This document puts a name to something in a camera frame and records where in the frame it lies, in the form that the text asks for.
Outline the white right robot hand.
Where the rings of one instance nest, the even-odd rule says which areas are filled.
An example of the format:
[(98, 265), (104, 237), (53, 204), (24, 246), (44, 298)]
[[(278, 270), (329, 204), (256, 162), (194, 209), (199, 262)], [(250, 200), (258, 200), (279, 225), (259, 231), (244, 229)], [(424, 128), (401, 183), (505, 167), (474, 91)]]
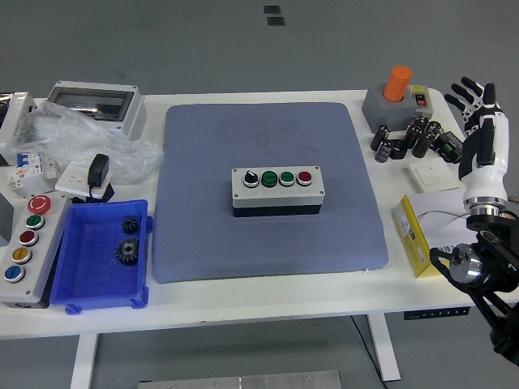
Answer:
[(504, 175), (508, 172), (509, 124), (495, 96), (495, 85), (464, 76), (445, 100), (458, 108), (464, 124), (458, 177), (465, 186), (464, 206), (487, 204), (502, 209), (508, 195)]

